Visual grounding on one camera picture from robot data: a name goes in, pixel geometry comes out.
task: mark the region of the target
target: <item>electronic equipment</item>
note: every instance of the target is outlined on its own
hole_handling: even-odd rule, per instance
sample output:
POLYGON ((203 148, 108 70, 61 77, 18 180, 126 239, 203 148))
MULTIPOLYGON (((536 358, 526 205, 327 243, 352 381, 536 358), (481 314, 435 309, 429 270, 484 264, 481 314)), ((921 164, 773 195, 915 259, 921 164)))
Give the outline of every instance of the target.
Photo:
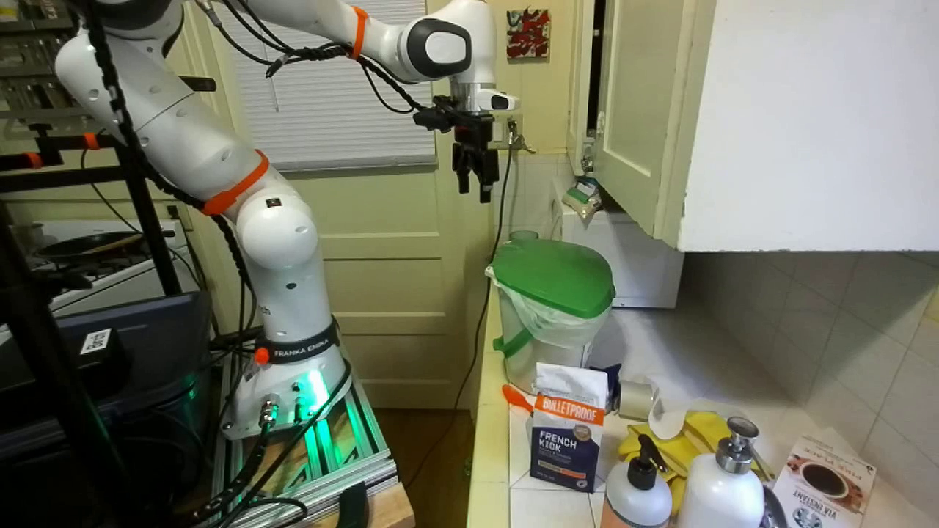
MULTIPOLYGON (((205 297, 73 314, 58 319, 58 331, 146 509, 168 513, 208 466, 205 297)), ((105 520, 14 341, 0 346, 0 509, 4 526, 105 520)))

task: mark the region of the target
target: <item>green lid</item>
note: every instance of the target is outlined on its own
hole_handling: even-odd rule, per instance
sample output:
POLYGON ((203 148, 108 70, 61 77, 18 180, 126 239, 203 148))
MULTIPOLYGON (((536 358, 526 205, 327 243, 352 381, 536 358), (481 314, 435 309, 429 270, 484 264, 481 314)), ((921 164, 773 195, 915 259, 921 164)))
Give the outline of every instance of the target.
POLYGON ((498 246, 494 275, 528 300, 583 319, 605 314, 617 295, 610 264, 564 240, 510 240, 498 246))

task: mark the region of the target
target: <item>kitchen counter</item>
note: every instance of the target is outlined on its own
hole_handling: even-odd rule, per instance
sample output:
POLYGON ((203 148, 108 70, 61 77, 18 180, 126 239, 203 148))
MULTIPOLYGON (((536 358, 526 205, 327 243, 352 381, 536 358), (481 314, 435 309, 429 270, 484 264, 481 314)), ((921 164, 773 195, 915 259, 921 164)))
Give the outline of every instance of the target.
MULTIPOLYGON (((488 336, 481 349, 478 422, 472 443, 470 528, 591 528, 599 526, 602 493, 572 493, 528 475, 528 413, 503 400, 498 303, 489 300, 488 336)), ((677 312, 613 312, 597 337, 597 349, 623 355, 626 377, 655 377, 674 381, 699 409, 739 412, 759 425, 758 451, 777 472, 802 435, 840 435, 812 422, 787 400, 710 319, 685 303, 677 312)), ((626 419, 605 425, 599 475, 617 465, 626 419)), ((865 526, 939 526, 912 509, 886 478, 874 482, 865 526)))

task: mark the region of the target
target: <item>white cabinet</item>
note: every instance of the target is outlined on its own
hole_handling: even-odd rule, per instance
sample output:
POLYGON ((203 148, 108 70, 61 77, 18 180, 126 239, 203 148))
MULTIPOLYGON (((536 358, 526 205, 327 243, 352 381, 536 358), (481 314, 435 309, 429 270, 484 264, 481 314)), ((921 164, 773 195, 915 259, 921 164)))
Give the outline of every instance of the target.
POLYGON ((939 251, 937 0, 610 0, 605 25, 592 154, 649 236, 939 251))

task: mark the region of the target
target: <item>spray bottle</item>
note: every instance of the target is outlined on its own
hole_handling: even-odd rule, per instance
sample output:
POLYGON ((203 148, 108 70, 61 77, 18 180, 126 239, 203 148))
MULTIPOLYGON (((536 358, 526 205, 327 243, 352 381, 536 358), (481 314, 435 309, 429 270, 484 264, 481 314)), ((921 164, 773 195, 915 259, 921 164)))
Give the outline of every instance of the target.
POLYGON ((639 457, 617 465, 607 475, 602 528, 664 528, 671 513, 671 493, 657 472, 667 466, 657 446, 639 435, 639 457))

